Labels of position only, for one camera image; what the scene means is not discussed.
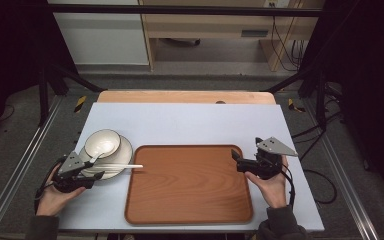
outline wooden edge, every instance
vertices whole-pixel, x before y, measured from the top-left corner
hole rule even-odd
[[[276,104],[269,92],[149,90],[107,90],[99,95],[97,102]]]

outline white table surface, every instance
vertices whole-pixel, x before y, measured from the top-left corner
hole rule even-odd
[[[126,137],[133,150],[142,145],[234,144],[244,158],[255,159],[255,137],[275,137],[295,149],[279,105],[94,103],[75,148],[88,136],[112,129]],[[287,157],[296,189],[294,214],[308,231],[324,226],[297,157]],[[249,182],[254,215],[248,223],[203,225],[132,225],[124,218],[130,170],[96,181],[60,213],[60,230],[83,232],[249,232],[267,219],[267,203]]]

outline bowl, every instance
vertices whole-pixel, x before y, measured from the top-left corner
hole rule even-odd
[[[120,135],[116,131],[103,129],[90,135],[84,148],[90,157],[101,154],[98,158],[105,158],[117,151],[120,145]]]

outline wooden tray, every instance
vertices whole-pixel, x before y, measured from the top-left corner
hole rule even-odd
[[[125,208],[131,224],[243,223],[253,210],[234,145],[142,146],[135,152]]]

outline table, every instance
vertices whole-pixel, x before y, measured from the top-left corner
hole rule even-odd
[[[209,104],[218,101],[229,104]],[[108,113],[111,117],[101,115]],[[86,138],[102,128],[112,128],[125,136],[133,149],[148,144],[235,144],[245,158],[252,159],[257,136],[276,136],[294,148],[280,106],[270,93],[106,91],[94,103],[75,151],[79,152]],[[298,223],[308,231],[324,230],[298,158],[288,157],[288,162],[297,192],[294,213]],[[107,233],[252,232],[267,218],[267,204],[250,183],[254,216],[248,223],[131,225],[124,219],[130,173],[125,170],[114,178],[97,181],[92,189],[70,202],[61,212],[60,229]]]

